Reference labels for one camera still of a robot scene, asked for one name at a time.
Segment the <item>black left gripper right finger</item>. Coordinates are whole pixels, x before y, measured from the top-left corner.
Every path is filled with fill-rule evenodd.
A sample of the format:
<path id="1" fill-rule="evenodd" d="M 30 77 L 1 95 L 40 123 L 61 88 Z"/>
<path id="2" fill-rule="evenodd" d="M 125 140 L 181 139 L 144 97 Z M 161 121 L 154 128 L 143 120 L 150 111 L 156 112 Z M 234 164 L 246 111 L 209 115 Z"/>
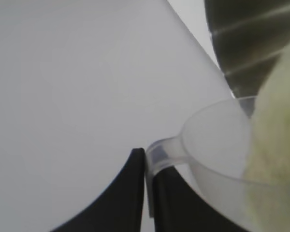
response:
<path id="1" fill-rule="evenodd" d="M 175 167 L 153 179 L 157 232 L 228 232 L 229 222 L 186 183 Z"/>

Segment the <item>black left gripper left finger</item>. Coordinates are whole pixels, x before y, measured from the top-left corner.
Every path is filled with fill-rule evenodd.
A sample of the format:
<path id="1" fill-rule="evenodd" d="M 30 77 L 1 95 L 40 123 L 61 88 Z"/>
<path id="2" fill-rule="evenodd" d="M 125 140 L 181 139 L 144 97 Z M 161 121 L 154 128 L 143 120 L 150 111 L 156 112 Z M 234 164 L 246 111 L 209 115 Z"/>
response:
<path id="1" fill-rule="evenodd" d="M 55 232 L 139 232 L 144 188 L 145 151 L 134 148 L 106 190 Z"/>

